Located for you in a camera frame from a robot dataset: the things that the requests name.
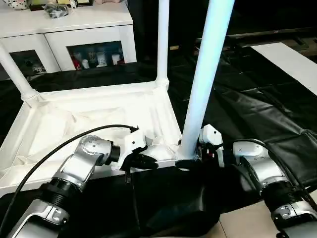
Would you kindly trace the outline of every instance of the red object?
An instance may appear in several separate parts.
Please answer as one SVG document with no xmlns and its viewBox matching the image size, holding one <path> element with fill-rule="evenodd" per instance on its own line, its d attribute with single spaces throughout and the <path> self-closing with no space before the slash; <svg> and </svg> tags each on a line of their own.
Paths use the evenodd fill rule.
<svg viewBox="0 0 317 238">
<path fill-rule="evenodd" d="M 119 60 L 117 64 L 124 64 L 124 60 L 123 59 Z"/>
<path fill-rule="evenodd" d="M 71 57 L 71 60 L 73 61 L 75 69 L 76 70 L 81 70 L 81 65 L 80 65 L 79 60 L 77 60 L 74 56 Z"/>
</svg>

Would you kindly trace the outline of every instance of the white metal pole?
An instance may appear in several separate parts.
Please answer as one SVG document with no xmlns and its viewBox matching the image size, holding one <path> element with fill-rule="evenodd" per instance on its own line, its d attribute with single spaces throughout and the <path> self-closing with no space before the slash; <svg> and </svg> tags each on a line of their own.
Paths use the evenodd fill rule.
<svg viewBox="0 0 317 238">
<path fill-rule="evenodd" d="M 3 44 L 0 43 L 0 63 L 9 75 L 15 86 L 21 93 L 21 99 L 27 100 L 38 95 L 38 92 L 31 87 L 29 82 L 23 76 L 22 72 L 6 51 Z"/>
<path fill-rule="evenodd" d="M 167 55 L 168 55 L 168 18 L 169 0 L 158 2 L 158 85 L 168 83 L 167 78 Z"/>
<path fill-rule="evenodd" d="M 176 159 L 195 159 L 197 139 L 226 36 L 234 0 L 210 0 L 182 142 Z"/>
</svg>

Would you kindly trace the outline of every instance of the white tray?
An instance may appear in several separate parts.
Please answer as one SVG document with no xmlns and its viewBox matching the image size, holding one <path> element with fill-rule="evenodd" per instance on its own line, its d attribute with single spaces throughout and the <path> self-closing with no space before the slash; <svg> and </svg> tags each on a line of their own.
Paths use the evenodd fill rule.
<svg viewBox="0 0 317 238">
<path fill-rule="evenodd" d="M 148 154 L 160 167 L 174 164 L 181 132 L 166 85 L 155 81 L 105 87 L 40 93 L 41 101 L 30 107 L 23 103 L 0 148 L 0 197 L 14 192 L 27 172 L 62 142 L 86 130 L 108 124 L 138 126 L 147 137 Z M 129 130 L 96 131 L 103 139 L 118 142 Z M 70 143 L 30 177 L 23 190 L 50 181 L 62 161 L 73 153 L 79 140 Z M 122 174 L 102 166 L 93 178 Z"/>
</svg>

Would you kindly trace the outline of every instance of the figurine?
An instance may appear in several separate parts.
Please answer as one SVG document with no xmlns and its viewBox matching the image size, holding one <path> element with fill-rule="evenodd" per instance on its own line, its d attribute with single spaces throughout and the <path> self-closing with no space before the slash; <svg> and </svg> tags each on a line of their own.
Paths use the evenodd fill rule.
<svg viewBox="0 0 317 238">
<path fill-rule="evenodd" d="M 69 2 L 72 9 L 77 7 L 77 2 L 75 0 L 69 0 Z"/>
</svg>

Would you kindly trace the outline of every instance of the white cabinet top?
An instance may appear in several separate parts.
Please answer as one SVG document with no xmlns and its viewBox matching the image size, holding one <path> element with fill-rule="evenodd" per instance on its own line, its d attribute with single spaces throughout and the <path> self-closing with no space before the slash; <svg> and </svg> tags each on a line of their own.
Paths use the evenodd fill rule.
<svg viewBox="0 0 317 238">
<path fill-rule="evenodd" d="M 68 10 L 68 16 L 51 19 L 43 10 L 14 10 L 0 0 L 0 38 L 133 24 L 124 2 Z"/>
</svg>

